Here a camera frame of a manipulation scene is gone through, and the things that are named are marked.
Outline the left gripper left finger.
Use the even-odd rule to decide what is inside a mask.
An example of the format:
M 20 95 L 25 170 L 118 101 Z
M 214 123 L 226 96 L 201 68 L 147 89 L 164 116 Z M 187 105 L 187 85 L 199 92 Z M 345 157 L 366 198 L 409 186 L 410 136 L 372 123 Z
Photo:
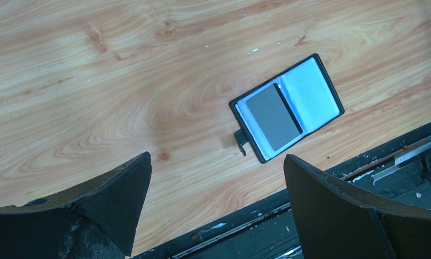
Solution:
M 66 190 L 0 207 L 0 258 L 125 258 L 152 175 L 144 152 Z

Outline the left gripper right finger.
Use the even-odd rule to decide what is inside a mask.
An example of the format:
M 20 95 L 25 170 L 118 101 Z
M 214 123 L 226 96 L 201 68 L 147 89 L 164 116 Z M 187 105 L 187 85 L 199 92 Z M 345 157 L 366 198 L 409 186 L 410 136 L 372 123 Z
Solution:
M 431 258 L 431 210 L 328 174 L 296 155 L 284 175 L 304 258 Z

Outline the black card holder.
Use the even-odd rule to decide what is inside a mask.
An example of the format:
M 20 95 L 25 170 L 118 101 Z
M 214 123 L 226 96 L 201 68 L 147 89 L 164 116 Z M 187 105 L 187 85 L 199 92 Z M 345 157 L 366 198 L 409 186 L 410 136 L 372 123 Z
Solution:
M 259 147 L 258 138 L 252 133 L 250 123 L 254 120 L 245 105 L 245 101 L 256 92 L 274 83 L 279 85 L 303 133 L 292 141 L 291 145 L 284 147 L 281 152 L 266 156 L 262 148 Z M 317 53 L 231 100 L 229 107 L 240 126 L 239 130 L 234 133 L 239 150 L 243 155 L 246 155 L 243 146 L 250 144 L 260 163 L 267 163 L 300 140 L 342 116 L 345 112 L 324 63 Z

